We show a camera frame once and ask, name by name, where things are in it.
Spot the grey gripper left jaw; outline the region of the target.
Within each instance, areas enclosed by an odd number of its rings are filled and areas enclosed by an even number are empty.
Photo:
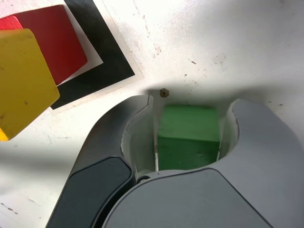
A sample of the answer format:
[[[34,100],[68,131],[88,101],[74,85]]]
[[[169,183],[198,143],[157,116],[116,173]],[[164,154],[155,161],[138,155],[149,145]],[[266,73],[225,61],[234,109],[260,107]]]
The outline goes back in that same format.
[[[153,97],[136,95],[92,127],[49,218],[49,228],[102,226],[137,179],[155,170]]]

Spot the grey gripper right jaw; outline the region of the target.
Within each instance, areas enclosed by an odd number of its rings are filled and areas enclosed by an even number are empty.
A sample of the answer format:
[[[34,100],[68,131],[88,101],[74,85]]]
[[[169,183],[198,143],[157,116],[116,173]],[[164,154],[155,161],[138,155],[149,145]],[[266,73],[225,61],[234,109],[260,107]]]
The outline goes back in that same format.
[[[301,228],[304,150],[267,106],[236,100],[237,137],[219,161],[161,171],[124,194],[105,228]]]

